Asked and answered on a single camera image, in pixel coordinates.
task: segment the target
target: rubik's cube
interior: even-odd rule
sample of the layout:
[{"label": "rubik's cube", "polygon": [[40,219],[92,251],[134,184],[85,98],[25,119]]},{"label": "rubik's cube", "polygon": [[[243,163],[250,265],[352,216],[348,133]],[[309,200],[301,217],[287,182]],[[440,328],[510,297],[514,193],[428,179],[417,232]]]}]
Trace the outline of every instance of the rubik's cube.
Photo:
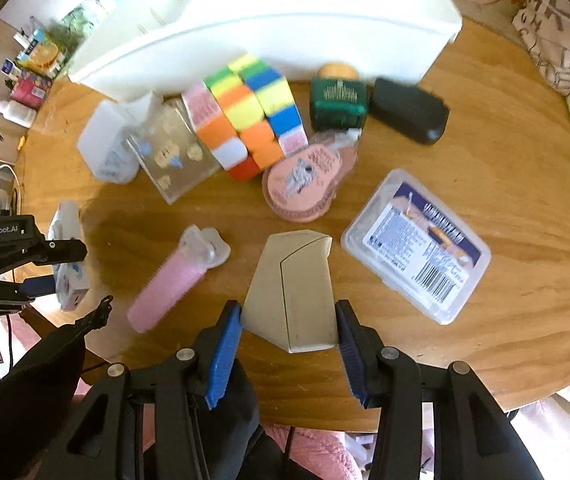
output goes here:
[{"label": "rubik's cube", "polygon": [[183,92],[197,136],[238,182],[307,145],[287,80],[246,54]]}]

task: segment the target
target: beige card holder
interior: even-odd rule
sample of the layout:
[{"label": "beige card holder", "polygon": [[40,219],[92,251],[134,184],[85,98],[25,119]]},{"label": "beige card holder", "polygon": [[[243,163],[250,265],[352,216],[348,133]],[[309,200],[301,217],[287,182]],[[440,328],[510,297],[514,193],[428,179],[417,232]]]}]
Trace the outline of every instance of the beige card holder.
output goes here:
[{"label": "beige card holder", "polygon": [[271,235],[242,307],[243,327],[290,353],[336,346],[331,248],[332,238],[315,231]]}]

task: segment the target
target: clear plastic case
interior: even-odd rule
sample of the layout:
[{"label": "clear plastic case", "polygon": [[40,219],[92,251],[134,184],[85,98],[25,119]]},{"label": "clear plastic case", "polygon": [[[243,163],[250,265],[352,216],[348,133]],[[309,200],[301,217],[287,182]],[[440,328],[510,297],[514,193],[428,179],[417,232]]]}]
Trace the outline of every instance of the clear plastic case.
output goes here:
[{"label": "clear plastic case", "polygon": [[387,175],[340,243],[440,324],[456,319],[492,258],[478,235],[405,170]]},{"label": "clear plastic case", "polygon": [[129,145],[169,204],[220,169],[194,135],[180,99],[167,101],[147,127],[129,137]]}]

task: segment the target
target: white plastic clip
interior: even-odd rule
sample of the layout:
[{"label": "white plastic clip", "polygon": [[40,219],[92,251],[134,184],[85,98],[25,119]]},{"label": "white plastic clip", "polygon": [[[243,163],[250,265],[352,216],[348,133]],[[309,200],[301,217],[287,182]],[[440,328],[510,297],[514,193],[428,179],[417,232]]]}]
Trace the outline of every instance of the white plastic clip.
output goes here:
[{"label": "white plastic clip", "polygon": [[207,269],[224,264],[232,253],[232,248],[213,227],[200,230],[195,225],[190,225],[180,237],[178,246],[181,252]]}]

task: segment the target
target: blue gripper pad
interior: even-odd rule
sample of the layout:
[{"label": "blue gripper pad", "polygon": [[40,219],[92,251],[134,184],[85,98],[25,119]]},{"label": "blue gripper pad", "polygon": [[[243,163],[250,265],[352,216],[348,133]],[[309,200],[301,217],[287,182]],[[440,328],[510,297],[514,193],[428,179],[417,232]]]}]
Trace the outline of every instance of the blue gripper pad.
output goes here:
[{"label": "blue gripper pad", "polygon": [[218,401],[225,395],[241,335],[241,306],[234,303],[226,324],[222,327],[218,346],[209,365],[209,381],[207,381],[207,394],[204,398],[210,410],[215,408]]},{"label": "blue gripper pad", "polygon": [[53,274],[27,278],[20,284],[18,290],[30,298],[46,296],[47,294],[55,294],[56,280],[54,279]]},{"label": "blue gripper pad", "polygon": [[356,344],[356,338],[351,331],[348,316],[355,318],[351,307],[350,312],[345,312],[343,302],[336,303],[336,323],[338,324],[338,349],[342,357],[342,364],[345,367],[347,379],[350,382],[351,394],[364,406],[369,394],[367,392],[367,370],[360,349]]}]

